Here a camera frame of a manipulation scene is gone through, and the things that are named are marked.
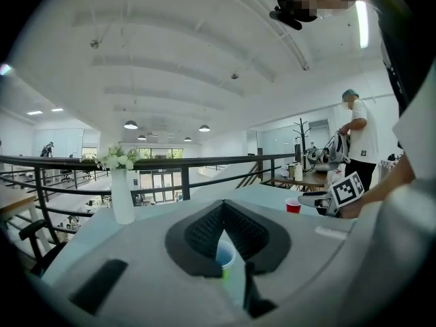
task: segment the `bottle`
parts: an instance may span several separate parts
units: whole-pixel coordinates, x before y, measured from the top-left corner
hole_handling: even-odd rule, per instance
[[[294,180],[296,182],[302,182],[302,166],[300,165],[300,163],[295,166]]]

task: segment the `white flower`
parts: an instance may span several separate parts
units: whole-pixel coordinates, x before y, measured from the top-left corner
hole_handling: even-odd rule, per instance
[[[126,163],[125,163],[125,167],[126,167],[128,170],[133,170],[133,168],[134,168],[134,163],[131,162],[130,160],[127,160]]]
[[[120,157],[118,158],[118,162],[119,162],[121,165],[125,165],[125,163],[127,162],[127,156],[125,156],[125,155],[120,156]]]
[[[117,156],[109,156],[106,161],[106,167],[110,170],[114,170],[119,166],[118,157]]]

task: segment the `black railing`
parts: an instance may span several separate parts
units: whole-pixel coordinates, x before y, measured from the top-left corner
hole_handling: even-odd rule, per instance
[[[131,191],[132,199],[135,198],[136,195],[147,194],[147,193],[158,193],[165,191],[175,191],[182,190],[183,200],[189,200],[191,198],[190,189],[196,187],[202,187],[205,185],[214,185],[217,183],[224,183],[228,181],[234,181],[242,178],[249,178],[255,175],[263,174],[265,172],[270,172],[271,179],[275,177],[275,170],[279,167],[275,167],[276,159],[284,159],[287,157],[293,157],[294,154],[280,154],[280,155],[263,155],[263,156],[236,156],[236,157],[205,157],[205,158],[196,158],[196,159],[143,159],[137,161],[134,165],[134,170],[169,170],[172,168],[178,168],[181,171],[181,179],[182,185],[173,186],[173,187],[162,187],[162,188],[154,188],[154,189],[140,189]],[[256,162],[270,160],[271,168],[265,170],[256,170],[247,174],[241,174],[238,176],[232,176],[228,178],[217,179],[215,181],[207,181],[202,183],[189,183],[189,168],[192,167],[205,167],[205,166],[222,166],[222,165],[231,165],[231,164],[241,164],[247,162]],[[70,234],[75,234],[75,230],[69,230],[65,228],[55,227],[52,225],[51,219],[49,217],[49,213],[57,213],[62,215],[69,216],[79,216],[79,217],[91,217],[92,213],[85,212],[75,212],[75,211],[67,211],[60,210],[57,208],[50,208],[47,206],[46,201],[48,196],[54,193],[68,193],[75,195],[90,195],[90,196],[110,196],[110,190],[86,190],[86,189],[78,189],[80,184],[83,184],[87,181],[83,181],[81,183],[77,183],[77,180],[80,178],[88,178],[89,176],[77,177],[77,171],[89,171],[91,173],[91,178],[97,180],[99,176],[108,176],[107,171],[100,170],[94,161],[91,160],[81,160],[81,159],[58,159],[58,158],[49,158],[49,157],[12,157],[12,156],[3,156],[0,155],[0,163],[15,165],[15,166],[24,166],[33,168],[32,170],[26,170],[26,172],[33,172],[34,179],[26,182],[16,181],[13,177],[7,178],[4,175],[14,175],[17,173],[23,173],[23,170],[19,171],[11,171],[11,172],[0,172],[0,180],[8,182],[9,185],[20,185],[22,187],[27,187],[32,189],[28,192],[37,192],[37,201],[39,205],[35,207],[42,211],[42,215],[46,220],[46,227],[50,232],[50,235],[53,238],[54,243],[59,243],[59,239],[55,231],[57,232],[67,232]],[[47,185],[47,178],[54,178],[57,176],[65,175],[60,174],[56,176],[44,176],[45,170],[71,170],[74,174],[74,185],[69,186],[68,188],[61,189],[55,188],[53,185],[58,185],[60,183],[55,183],[52,185]]]

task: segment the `man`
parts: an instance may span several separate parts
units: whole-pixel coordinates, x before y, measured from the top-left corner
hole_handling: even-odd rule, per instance
[[[284,15],[279,20],[292,26],[295,25],[293,19],[310,22],[308,17],[315,16],[319,10],[349,8],[357,0],[277,1]],[[378,15],[384,63],[401,114],[414,99],[435,58],[436,43],[433,34],[429,33],[431,22],[426,13],[432,0],[360,1],[372,5]],[[407,156],[404,156],[381,183],[364,193],[359,201],[341,209],[341,214],[345,218],[357,217],[365,204],[385,200],[392,190],[414,179],[414,171]]]
[[[55,147],[53,142],[48,143],[44,148],[42,148],[42,152],[40,157],[53,157],[52,148]]]
[[[353,110],[352,120],[339,130],[343,135],[351,131],[348,153],[351,162],[345,167],[345,176],[357,172],[364,190],[368,191],[379,155],[374,116],[355,90],[346,90],[342,94],[342,100],[348,109]]]

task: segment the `ceiling light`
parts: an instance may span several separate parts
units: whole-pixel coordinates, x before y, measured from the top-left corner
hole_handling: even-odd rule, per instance
[[[0,75],[6,75],[11,70],[11,67],[7,64],[2,64],[0,67]]]
[[[138,125],[136,125],[136,122],[133,120],[128,120],[128,122],[126,122],[124,124],[124,127],[127,129],[137,129]]]
[[[200,132],[209,132],[211,129],[209,128],[208,125],[203,125],[200,127],[200,129],[198,131]]]
[[[368,47],[369,27],[367,5],[363,1],[356,2],[357,17],[359,19],[360,48]]]

